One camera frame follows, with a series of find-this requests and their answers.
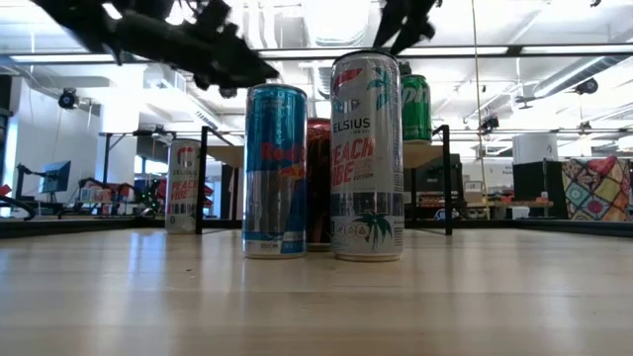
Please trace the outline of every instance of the red can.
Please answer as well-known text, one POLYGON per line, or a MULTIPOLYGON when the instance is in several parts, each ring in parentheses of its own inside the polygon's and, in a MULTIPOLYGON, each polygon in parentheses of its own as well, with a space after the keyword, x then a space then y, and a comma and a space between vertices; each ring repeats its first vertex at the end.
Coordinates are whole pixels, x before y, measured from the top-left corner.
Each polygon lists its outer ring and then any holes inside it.
POLYGON ((330 120, 308 119, 308 250, 327 251, 329 223, 329 140, 330 120))

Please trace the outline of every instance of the ceiling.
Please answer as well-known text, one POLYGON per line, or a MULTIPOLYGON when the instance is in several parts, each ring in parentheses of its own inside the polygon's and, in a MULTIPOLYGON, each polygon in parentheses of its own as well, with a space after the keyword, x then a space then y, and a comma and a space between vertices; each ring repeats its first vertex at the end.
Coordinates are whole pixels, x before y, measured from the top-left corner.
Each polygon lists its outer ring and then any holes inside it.
MULTIPOLYGON (((288 60, 279 48, 320 48, 370 46, 380 21, 380 3, 372 0, 232 0, 231 20, 237 23, 249 43, 271 50, 282 80, 304 89, 311 98, 311 115, 328 117, 329 104, 318 91, 326 92, 331 60, 288 60)), ((607 0, 592 8, 589 0, 475 0, 477 38, 474 36, 471 0, 444 0, 430 19, 437 35, 422 46, 478 45, 581 45, 627 43, 633 40, 633 0, 607 0)), ((178 8, 173 16, 180 16, 178 8)), ((83 52, 63 29, 42 10, 26 0, 0 0, 0 54, 83 52)), ((534 85, 551 78, 570 65, 587 61, 580 57, 523 57, 521 59, 473 58, 410 59, 414 73, 423 74, 432 92, 434 124, 451 129, 475 129, 478 108, 483 117, 496 114, 500 129, 576 128, 591 119, 597 128, 633 127, 630 95, 633 59, 622 60, 596 74, 599 90, 579 96, 557 93, 530 102, 532 108, 519 110, 517 96, 528 96, 534 85)), ((86 88, 83 94, 100 99, 125 86, 127 71, 145 71, 146 64, 49 65, 35 69, 43 77, 94 76, 110 79, 101 89, 86 88)), ((190 75, 183 74, 187 81, 190 75)), ((198 130, 202 122, 189 108, 193 100, 207 110, 224 131, 240 131, 244 126, 245 90, 235 98, 223 99, 217 88, 203 92, 189 83, 186 90, 143 85, 135 93, 141 105, 141 121, 162 124, 182 131, 198 130)), ((617 149, 614 144, 625 133, 590 137, 600 152, 617 149)), ((495 154, 499 147, 511 146, 513 134, 486 139, 495 154)), ((452 149, 473 155, 476 135, 457 136, 452 149)), ((577 134, 559 135, 561 145, 578 141, 577 134)))

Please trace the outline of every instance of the can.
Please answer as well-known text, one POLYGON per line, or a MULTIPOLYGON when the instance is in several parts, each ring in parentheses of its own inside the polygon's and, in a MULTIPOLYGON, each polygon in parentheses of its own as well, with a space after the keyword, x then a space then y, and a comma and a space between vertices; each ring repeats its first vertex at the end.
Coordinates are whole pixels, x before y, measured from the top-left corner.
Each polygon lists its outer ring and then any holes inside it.
POLYGON ((403 141, 431 144, 431 91, 422 75, 402 77, 403 141))
POLYGON ((329 136, 328 119, 308 119, 308 251, 329 251, 329 136))
POLYGON ((332 251, 351 261, 392 261, 405 230, 400 72, 378 50, 334 62, 330 97, 332 251))
POLYGON ((200 142, 176 138, 169 145, 165 229, 169 233, 196 231, 200 142))
POLYGON ((242 248, 246 257, 306 253, 308 99, 299 88, 261 84, 248 92, 242 248))

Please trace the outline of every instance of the blue and silver can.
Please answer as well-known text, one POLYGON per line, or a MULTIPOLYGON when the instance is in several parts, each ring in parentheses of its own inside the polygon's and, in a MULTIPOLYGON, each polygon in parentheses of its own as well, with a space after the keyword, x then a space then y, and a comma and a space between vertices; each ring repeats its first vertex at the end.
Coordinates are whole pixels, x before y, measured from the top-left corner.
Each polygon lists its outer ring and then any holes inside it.
POLYGON ((248 91, 242 247, 246 257, 306 253, 306 129, 301 89, 262 84, 248 91))

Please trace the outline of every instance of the palm tree graphic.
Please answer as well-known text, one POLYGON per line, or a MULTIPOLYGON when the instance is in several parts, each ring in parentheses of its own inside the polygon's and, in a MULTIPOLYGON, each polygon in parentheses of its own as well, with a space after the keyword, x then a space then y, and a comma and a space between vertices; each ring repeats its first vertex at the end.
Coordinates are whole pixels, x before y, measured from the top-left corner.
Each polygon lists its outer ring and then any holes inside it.
POLYGON ((374 71, 380 76, 379 79, 374 79, 367 84, 367 90, 372 88, 382 89, 382 93, 376 98, 376 111, 379 111, 385 104, 389 103, 391 88, 389 87, 389 74, 380 67, 375 67, 374 71))
POLYGON ((364 223, 369 228, 369 234, 365 237, 365 241, 369 242, 369 235, 371 235, 371 231, 374 230, 372 252, 376 252, 378 250, 378 230, 380 230, 380 233, 383 236, 381 243, 385 242, 387 232, 389 233, 389 238, 393 238, 392 227, 387 219, 385 219, 386 215, 387 214, 376 214, 376 212, 372 210, 366 210, 365 213, 362 213, 358 219, 354 220, 355 223, 364 223))

